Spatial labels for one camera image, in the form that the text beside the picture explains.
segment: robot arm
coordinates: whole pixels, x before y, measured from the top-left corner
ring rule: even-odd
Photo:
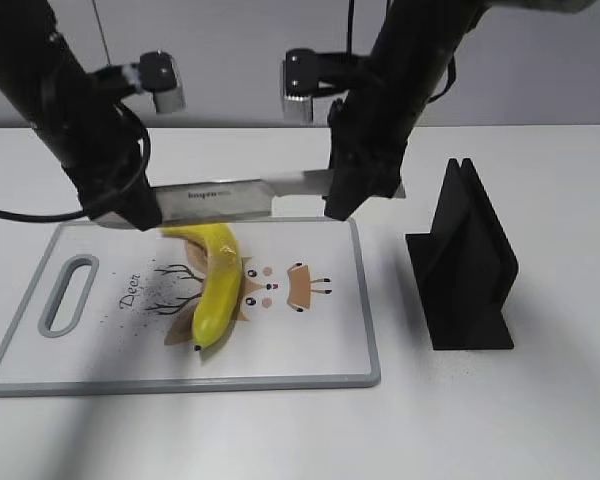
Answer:
[[[168,54],[145,54],[137,64],[87,74],[56,31],[46,0],[0,0],[0,90],[58,158],[84,208],[49,217],[0,216],[44,222],[114,211],[141,230],[160,224],[144,172],[148,134],[120,100],[147,90],[158,112],[184,106]]]
[[[372,195],[393,196],[413,127],[464,35],[489,7],[575,13],[594,1],[394,0],[368,57],[287,52],[285,112],[311,119],[313,97],[349,90],[328,116],[334,180],[325,214],[342,220]]]

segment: cutting board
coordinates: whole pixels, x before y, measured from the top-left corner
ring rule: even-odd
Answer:
[[[0,396],[375,385],[355,223],[230,228],[243,293],[223,339],[195,352],[204,252],[157,230],[59,226],[0,346]]]

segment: kitchen knife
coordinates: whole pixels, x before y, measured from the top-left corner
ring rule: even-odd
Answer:
[[[235,222],[271,216],[275,197],[326,196],[333,170],[307,170],[253,180],[220,180],[153,187],[162,210],[162,225]],[[405,198],[402,184],[393,198]],[[115,213],[94,220],[107,228],[133,228]]]

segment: yellow banana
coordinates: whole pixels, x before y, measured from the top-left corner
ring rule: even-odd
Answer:
[[[207,252],[206,288],[193,314],[194,348],[217,342],[229,326],[242,281],[238,242],[224,223],[163,227],[162,234],[189,240]]]

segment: white wall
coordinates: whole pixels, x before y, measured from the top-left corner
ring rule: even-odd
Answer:
[[[348,0],[98,0],[114,63],[163,48],[180,67],[186,112],[153,115],[148,97],[130,104],[150,125],[264,126],[282,123],[279,64],[285,50],[342,49]],[[89,70],[105,56],[90,0],[53,0],[59,28]],[[384,0],[357,0],[354,48],[366,53]],[[600,123],[600,0],[565,16],[498,9],[461,45],[458,82],[423,125]],[[323,119],[329,101],[316,118]],[[18,123],[0,95],[0,125]]]

